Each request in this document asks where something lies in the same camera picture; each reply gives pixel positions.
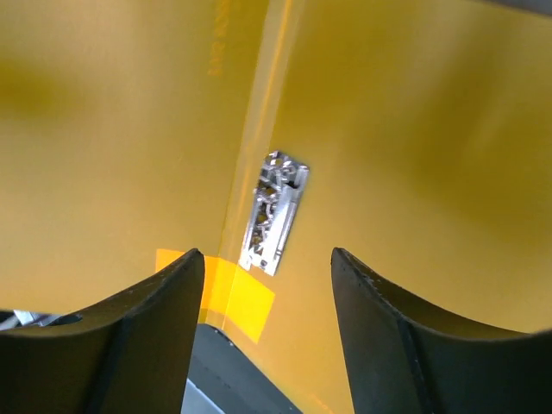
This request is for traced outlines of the yellow plastic folder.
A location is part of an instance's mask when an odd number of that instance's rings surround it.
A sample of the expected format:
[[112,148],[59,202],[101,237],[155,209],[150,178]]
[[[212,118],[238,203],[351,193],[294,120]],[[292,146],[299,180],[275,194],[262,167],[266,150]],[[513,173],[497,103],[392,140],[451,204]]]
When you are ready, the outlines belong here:
[[[269,276],[239,258],[274,151],[310,174]],[[2,2],[1,333],[196,249],[179,413],[357,413],[335,248],[551,333],[550,2]]]

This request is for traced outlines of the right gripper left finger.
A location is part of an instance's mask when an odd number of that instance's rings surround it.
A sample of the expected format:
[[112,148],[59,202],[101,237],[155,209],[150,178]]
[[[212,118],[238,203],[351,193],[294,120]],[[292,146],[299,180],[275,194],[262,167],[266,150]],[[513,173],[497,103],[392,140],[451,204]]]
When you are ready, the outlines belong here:
[[179,413],[204,289],[193,249],[63,323],[1,333],[3,413]]

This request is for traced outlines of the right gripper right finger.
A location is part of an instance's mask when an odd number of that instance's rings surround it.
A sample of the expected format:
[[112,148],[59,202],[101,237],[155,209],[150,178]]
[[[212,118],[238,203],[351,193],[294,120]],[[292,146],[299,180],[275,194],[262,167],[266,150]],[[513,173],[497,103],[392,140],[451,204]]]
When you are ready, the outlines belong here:
[[548,413],[551,333],[476,322],[392,283],[344,248],[331,255],[357,413]]

